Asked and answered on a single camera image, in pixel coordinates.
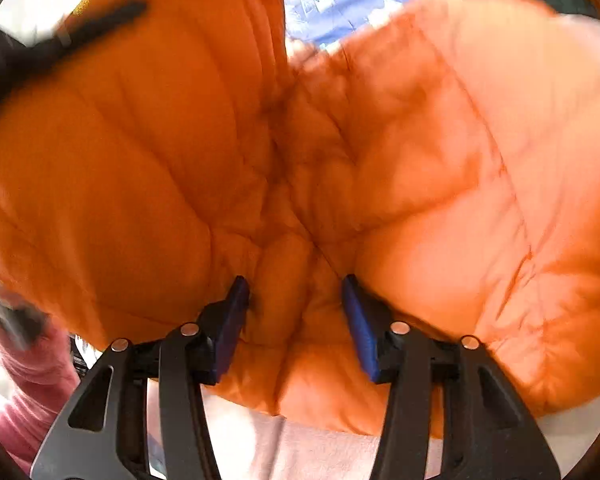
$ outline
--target pink fabric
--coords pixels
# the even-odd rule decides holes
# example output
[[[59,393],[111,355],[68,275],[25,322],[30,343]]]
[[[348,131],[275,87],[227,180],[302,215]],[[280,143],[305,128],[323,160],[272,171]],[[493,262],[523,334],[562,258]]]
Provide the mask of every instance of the pink fabric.
[[[21,351],[0,326],[0,363],[15,384],[0,411],[0,442],[29,474],[51,424],[78,385],[68,333],[49,321],[35,345]]]

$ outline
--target metal screw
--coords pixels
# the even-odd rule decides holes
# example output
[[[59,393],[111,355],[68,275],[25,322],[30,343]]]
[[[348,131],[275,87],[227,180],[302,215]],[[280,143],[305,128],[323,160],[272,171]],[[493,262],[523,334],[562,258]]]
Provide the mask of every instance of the metal screw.
[[[200,332],[200,327],[195,323],[185,323],[180,327],[180,333],[183,336],[190,337],[192,335],[196,335],[198,332]]]
[[[411,327],[403,321],[394,321],[391,323],[391,332],[398,335],[405,335],[409,333]]]
[[[464,336],[460,342],[467,350],[477,350],[480,347],[480,340],[472,335]]]
[[[127,348],[129,348],[129,341],[124,338],[116,339],[111,343],[111,349],[114,352],[124,352]]]

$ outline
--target orange quilted fabric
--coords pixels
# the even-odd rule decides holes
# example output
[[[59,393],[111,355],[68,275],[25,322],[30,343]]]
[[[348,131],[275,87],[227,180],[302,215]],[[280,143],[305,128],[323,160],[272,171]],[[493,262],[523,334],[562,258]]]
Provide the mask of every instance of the orange quilted fabric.
[[[600,394],[600,68],[549,10],[418,0],[298,71],[282,0],[147,1],[0,109],[9,288],[102,348],[243,274],[216,392],[333,430],[378,433],[388,393],[350,272],[480,337],[538,415]]]

